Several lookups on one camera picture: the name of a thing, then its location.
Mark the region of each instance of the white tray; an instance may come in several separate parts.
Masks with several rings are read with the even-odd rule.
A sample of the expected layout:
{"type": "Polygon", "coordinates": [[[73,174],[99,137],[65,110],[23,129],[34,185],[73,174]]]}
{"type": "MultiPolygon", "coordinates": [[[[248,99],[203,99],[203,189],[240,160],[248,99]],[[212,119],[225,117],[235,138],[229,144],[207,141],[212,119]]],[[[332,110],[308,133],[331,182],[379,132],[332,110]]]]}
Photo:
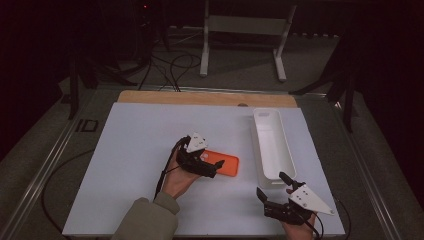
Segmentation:
{"type": "Polygon", "coordinates": [[[290,150],[287,145],[280,113],[272,108],[253,110],[254,124],[252,139],[259,185],[262,188],[281,187],[284,182],[279,177],[285,172],[289,177],[296,177],[290,150]]]}

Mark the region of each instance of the white table surface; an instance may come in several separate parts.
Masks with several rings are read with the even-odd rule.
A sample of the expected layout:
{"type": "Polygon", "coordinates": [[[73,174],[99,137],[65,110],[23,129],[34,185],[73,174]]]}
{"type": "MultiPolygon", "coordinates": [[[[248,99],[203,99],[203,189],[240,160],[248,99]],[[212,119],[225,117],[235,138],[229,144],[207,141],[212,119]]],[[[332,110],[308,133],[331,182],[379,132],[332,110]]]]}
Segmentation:
{"type": "MultiPolygon", "coordinates": [[[[236,177],[202,177],[177,201],[176,236],[274,236],[284,234],[277,220],[264,216],[256,197],[258,179],[251,138],[251,107],[115,103],[81,184],[63,234],[112,235],[139,197],[152,199],[160,172],[175,143],[193,132],[209,150],[239,157],[236,177]]],[[[344,229],[321,163],[299,108],[278,108],[298,181],[304,181],[333,210],[318,214],[325,235],[344,229]]],[[[281,190],[264,190],[284,203],[281,190]]],[[[316,228],[321,232],[318,221],[316,228]]]]}

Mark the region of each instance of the orange object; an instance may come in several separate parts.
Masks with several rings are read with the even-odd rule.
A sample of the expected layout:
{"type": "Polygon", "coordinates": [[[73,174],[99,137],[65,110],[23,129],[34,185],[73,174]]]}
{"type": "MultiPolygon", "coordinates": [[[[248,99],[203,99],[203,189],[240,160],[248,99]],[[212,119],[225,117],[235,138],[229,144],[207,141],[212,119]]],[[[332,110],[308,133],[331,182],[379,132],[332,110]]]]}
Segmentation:
{"type": "Polygon", "coordinates": [[[200,155],[200,158],[203,161],[211,164],[215,164],[218,161],[225,160],[222,168],[218,169],[216,172],[231,177],[235,177],[237,175],[239,164],[238,157],[210,150],[205,150],[202,155],[200,155]]]}

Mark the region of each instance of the black cable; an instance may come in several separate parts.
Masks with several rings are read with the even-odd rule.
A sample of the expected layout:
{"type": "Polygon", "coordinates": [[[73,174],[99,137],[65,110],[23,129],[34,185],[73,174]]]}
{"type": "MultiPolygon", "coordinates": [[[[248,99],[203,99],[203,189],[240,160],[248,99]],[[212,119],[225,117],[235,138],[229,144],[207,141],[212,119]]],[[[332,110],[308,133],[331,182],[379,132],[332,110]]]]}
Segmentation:
{"type": "Polygon", "coordinates": [[[140,86],[138,86],[138,91],[140,91],[141,87],[143,86],[144,82],[147,79],[147,76],[149,75],[150,69],[152,68],[152,58],[149,59],[149,67],[147,68],[146,74],[144,74],[143,80],[141,80],[140,86]]]}
{"type": "Polygon", "coordinates": [[[171,51],[171,52],[182,52],[184,54],[175,57],[171,62],[152,55],[152,58],[155,58],[155,59],[157,59],[157,60],[159,60],[161,62],[164,62],[164,63],[168,63],[169,64],[169,72],[171,74],[171,79],[169,79],[166,76],[166,73],[164,74],[163,72],[161,72],[162,75],[164,75],[164,77],[167,79],[167,82],[159,89],[159,91],[162,90],[162,88],[164,88],[166,86],[166,84],[169,82],[169,83],[171,83],[171,85],[173,86],[173,88],[174,88],[175,91],[181,92],[180,87],[178,85],[178,81],[181,79],[181,77],[185,73],[188,72],[188,70],[190,70],[191,68],[194,68],[194,67],[199,66],[200,63],[201,63],[201,60],[200,60],[200,57],[198,57],[196,55],[193,55],[191,53],[188,53],[186,51],[171,51]],[[190,62],[190,64],[188,66],[181,66],[181,65],[178,65],[178,64],[175,63],[177,60],[179,60],[180,58],[183,58],[183,57],[190,57],[191,62],[190,62]],[[175,75],[174,75],[174,68],[182,68],[182,69],[184,69],[184,71],[178,77],[175,77],[175,75]]]}
{"type": "Polygon", "coordinates": [[[348,221],[349,221],[349,228],[348,228],[348,232],[346,233],[346,238],[345,238],[345,240],[347,240],[347,239],[350,237],[350,233],[351,233],[351,230],[352,230],[352,221],[351,221],[351,219],[350,219],[349,212],[347,211],[347,208],[346,208],[346,206],[343,204],[343,202],[342,202],[342,201],[340,201],[340,199],[336,198],[334,195],[333,195],[333,198],[334,198],[334,200],[336,200],[336,202],[340,203],[340,205],[342,206],[342,208],[343,208],[343,209],[344,209],[344,211],[346,212],[347,219],[348,219],[348,221]]]}
{"type": "Polygon", "coordinates": [[[182,143],[184,140],[186,140],[186,138],[187,138],[187,137],[183,137],[183,138],[181,138],[180,140],[178,140],[178,142],[177,142],[177,143],[175,144],[175,146],[172,148],[172,150],[171,150],[171,154],[169,155],[169,158],[168,158],[168,161],[166,162],[165,168],[164,168],[164,169],[163,169],[163,171],[161,172],[160,177],[159,177],[159,181],[158,181],[158,183],[157,183],[157,185],[156,185],[156,191],[155,191],[155,197],[154,197],[154,198],[156,198],[156,196],[158,195],[158,193],[159,193],[159,192],[160,192],[160,190],[162,189],[163,180],[165,179],[165,175],[166,175],[167,173],[169,173],[170,171],[177,169],[177,168],[173,168],[173,169],[171,169],[171,170],[169,170],[169,171],[167,170],[167,169],[168,169],[168,166],[169,166],[169,163],[171,162],[172,156],[174,155],[175,150],[177,150],[177,148],[181,146],[181,143],[182,143]]]}
{"type": "Polygon", "coordinates": [[[172,83],[172,81],[168,78],[168,76],[166,76],[166,68],[163,66],[159,66],[157,65],[154,61],[152,61],[153,66],[155,66],[155,68],[162,74],[162,76],[165,78],[166,82],[162,85],[162,87],[159,88],[159,91],[162,90],[162,88],[164,88],[166,86],[166,84],[171,84],[172,88],[174,89],[174,91],[177,91],[177,88],[174,86],[174,84],[172,83]]]}
{"type": "Polygon", "coordinates": [[[324,225],[322,224],[321,218],[318,217],[318,215],[314,212],[312,214],[315,215],[315,217],[318,219],[319,223],[321,224],[321,237],[317,235],[317,239],[322,239],[324,237],[324,225]]]}
{"type": "Polygon", "coordinates": [[[318,230],[316,230],[316,228],[314,227],[314,226],[312,226],[312,224],[310,224],[309,223],[309,221],[308,221],[308,219],[305,219],[305,218],[303,218],[302,217],[302,215],[300,215],[298,212],[296,212],[295,210],[293,210],[293,209],[291,209],[291,212],[292,213],[294,213],[294,214],[296,214],[300,219],[302,219],[302,221],[310,228],[310,229],[312,229],[312,231],[315,233],[315,235],[316,235],[316,240],[320,240],[320,239],[322,239],[322,237],[324,236],[324,226],[322,225],[322,222],[321,222],[321,219],[314,213],[314,212],[312,212],[313,214],[315,214],[315,216],[316,217],[318,217],[318,220],[321,222],[321,227],[322,227],[322,233],[321,233],[321,236],[320,236],[320,234],[319,234],[319,232],[318,232],[318,230]]]}
{"type": "MultiPolygon", "coordinates": [[[[59,231],[59,233],[60,233],[60,235],[62,235],[62,228],[53,220],[53,218],[52,218],[52,216],[50,215],[50,213],[49,213],[49,211],[47,210],[47,207],[46,207],[46,203],[45,203],[45,192],[46,192],[46,189],[47,189],[47,186],[48,186],[48,184],[49,184],[49,182],[50,182],[50,180],[51,180],[51,178],[57,173],[57,171],[58,170],[60,170],[63,166],[65,166],[66,164],[68,164],[68,163],[70,163],[71,161],[73,161],[73,160],[75,160],[75,159],[78,159],[79,157],[82,157],[82,156],[84,156],[85,154],[88,154],[88,153],[91,153],[91,152],[93,152],[94,151],[94,149],[91,149],[91,150],[88,150],[88,151],[85,151],[85,152],[82,152],[82,153],[80,153],[80,154],[78,154],[78,155],[76,155],[76,156],[74,156],[74,157],[72,157],[72,158],[70,158],[70,159],[68,159],[68,160],[66,160],[66,161],[64,161],[62,164],[60,164],[56,169],[54,169],[53,170],[53,172],[50,174],[50,176],[49,176],[49,178],[47,178],[47,180],[46,180],[46,184],[44,185],[44,188],[43,188],[43,190],[41,191],[41,207],[42,207],[42,209],[43,209],[43,212],[44,212],[44,215],[46,215],[46,217],[47,217],[47,219],[50,221],[50,223],[56,228],[56,230],[58,230],[59,231]]],[[[67,236],[63,236],[65,239],[68,239],[68,240],[72,240],[70,237],[67,237],[67,236]]]]}
{"type": "Polygon", "coordinates": [[[171,72],[171,77],[172,77],[172,79],[174,80],[174,83],[178,86],[178,80],[180,80],[180,78],[186,73],[186,72],[188,72],[188,70],[190,70],[190,68],[191,67],[187,67],[187,68],[185,68],[185,70],[178,76],[178,78],[175,78],[175,76],[174,76],[174,72],[172,71],[172,69],[173,69],[173,67],[175,67],[175,62],[178,60],[178,59],[180,59],[180,58],[183,58],[183,57],[190,57],[190,59],[191,59],[191,62],[190,62],[190,66],[193,64],[193,61],[194,61],[194,59],[193,59],[193,55],[192,54],[189,54],[189,55],[187,55],[187,54],[184,54],[184,55],[181,55],[181,56],[178,56],[178,57],[176,57],[176,58],[174,58],[173,60],[172,60],[172,62],[171,62],[171,65],[169,66],[169,71],[171,72]]]}

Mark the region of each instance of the table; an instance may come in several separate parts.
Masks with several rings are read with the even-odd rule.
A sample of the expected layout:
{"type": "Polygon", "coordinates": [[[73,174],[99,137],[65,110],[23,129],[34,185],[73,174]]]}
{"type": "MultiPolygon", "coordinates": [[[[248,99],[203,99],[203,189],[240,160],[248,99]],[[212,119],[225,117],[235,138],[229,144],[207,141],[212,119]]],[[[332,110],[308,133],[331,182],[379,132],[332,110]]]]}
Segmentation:
{"type": "MultiPolygon", "coordinates": [[[[201,178],[179,198],[182,211],[178,214],[180,224],[176,235],[234,237],[284,234],[278,221],[263,216],[262,203],[256,198],[258,184],[249,122],[254,107],[234,107],[240,103],[254,107],[266,107],[268,104],[279,107],[277,109],[288,128],[285,130],[289,135],[288,144],[293,150],[298,177],[308,182],[318,194],[324,195],[321,196],[324,201],[337,210],[303,115],[296,108],[293,97],[125,91],[111,110],[63,234],[113,234],[136,198],[153,197],[160,171],[178,140],[174,138],[183,137],[193,130],[204,133],[210,150],[238,156],[240,169],[234,178],[221,175],[214,179],[201,178]],[[306,169],[314,171],[306,174],[306,169]]],[[[287,199],[282,190],[267,189],[266,193],[276,201],[287,199]]],[[[321,219],[327,235],[344,233],[337,211],[336,216],[323,215],[321,219]]]]}

